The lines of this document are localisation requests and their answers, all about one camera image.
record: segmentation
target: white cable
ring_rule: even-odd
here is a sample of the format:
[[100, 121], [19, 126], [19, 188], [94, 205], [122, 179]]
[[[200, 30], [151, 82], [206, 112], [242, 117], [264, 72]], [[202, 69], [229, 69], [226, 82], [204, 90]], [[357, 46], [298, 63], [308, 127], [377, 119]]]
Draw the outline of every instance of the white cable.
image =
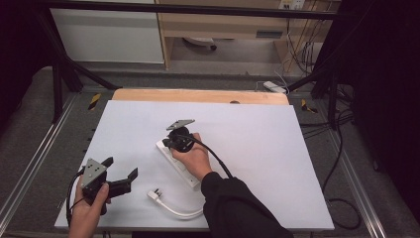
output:
[[163, 206], [164, 208], [166, 208], [168, 211], [172, 212], [173, 214], [177, 215], [177, 216], [182, 216], [182, 217], [191, 217], [191, 216], [196, 216], [199, 215], [201, 213], [203, 213], [203, 209], [199, 209], [197, 211], [191, 212], [191, 213], [181, 213], [181, 212], [177, 212], [173, 209], [171, 209], [170, 207], [168, 207], [167, 205], [165, 205], [160, 199], [159, 197], [161, 196], [161, 191], [159, 189], [156, 189], [155, 191], [149, 191], [148, 192], [148, 197], [150, 197], [152, 200], [154, 200], [157, 204]]

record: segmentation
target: white tabletop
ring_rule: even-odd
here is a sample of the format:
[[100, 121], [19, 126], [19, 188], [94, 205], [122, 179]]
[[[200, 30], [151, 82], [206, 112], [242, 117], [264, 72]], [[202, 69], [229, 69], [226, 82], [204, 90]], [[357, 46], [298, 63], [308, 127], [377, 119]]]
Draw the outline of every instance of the white tabletop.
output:
[[[82, 162], [114, 157], [107, 180], [125, 179], [134, 168], [139, 177], [132, 192], [115, 197], [99, 227], [124, 230], [189, 230], [208, 228], [204, 215], [182, 219], [147, 197], [160, 188], [161, 200], [179, 212], [202, 208], [199, 187], [192, 189], [156, 147], [165, 130], [178, 119], [195, 119], [199, 132], [234, 177], [291, 230], [334, 229], [292, 106], [108, 101]], [[211, 156], [211, 166], [226, 177]], [[67, 227], [65, 207], [56, 227]]]

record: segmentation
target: white power strip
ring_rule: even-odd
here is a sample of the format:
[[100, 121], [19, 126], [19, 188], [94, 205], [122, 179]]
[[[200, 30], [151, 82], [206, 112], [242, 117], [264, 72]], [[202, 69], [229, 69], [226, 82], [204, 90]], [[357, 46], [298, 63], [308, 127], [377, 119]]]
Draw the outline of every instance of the white power strip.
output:
[[284, 93], [286, 90], [282, 88], [281, 86], [273, 83], [272, 81], [267, 81], [262, 84], [266, 89], [273, 91], [273, 92], [279, 92]]
[[188, 183], [188, 185], [190, 185], [191, 187], [195, 187], [200, 183], [200, 181], [196, 177], [189, 173], [189, 171], [186, 169], [183, 163], [173, 158], [169, 148], [166, 147], [162, 141], [157, 142], [157, 147], [161, 151], [161, 153], [166, 157], [166, 159], [170, 162], [170, 164], [175, 168], [175, 170], [182, 176], [186, 183]]

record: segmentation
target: black jacket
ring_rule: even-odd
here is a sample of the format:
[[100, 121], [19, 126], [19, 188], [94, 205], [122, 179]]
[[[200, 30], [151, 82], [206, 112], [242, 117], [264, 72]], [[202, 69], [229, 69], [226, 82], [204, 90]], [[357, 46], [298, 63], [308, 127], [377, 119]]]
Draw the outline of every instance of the black jacket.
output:
[[214, 238], [288, 238], [293, 235], [237, 178], [204, 177], [204, 215]]

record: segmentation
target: person's right hand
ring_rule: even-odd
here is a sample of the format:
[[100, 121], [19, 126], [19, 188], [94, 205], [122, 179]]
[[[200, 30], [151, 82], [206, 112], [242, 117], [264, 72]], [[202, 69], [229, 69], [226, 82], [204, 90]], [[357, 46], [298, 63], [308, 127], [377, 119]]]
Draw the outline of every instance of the person's right hand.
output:
[[[200, 134], [193, 133], [193, 136], [195, 139], [201, 141]], [[200, 181], [212, 172], [208, 151], [201, 145], [198, 145], [198, 143], [194, 143], [194, 146], [187, 153], [178, 152], [173, 148], [170, 148], [170, 151], [172, 152], [172, 156], [181, 161], [186, 169]]]

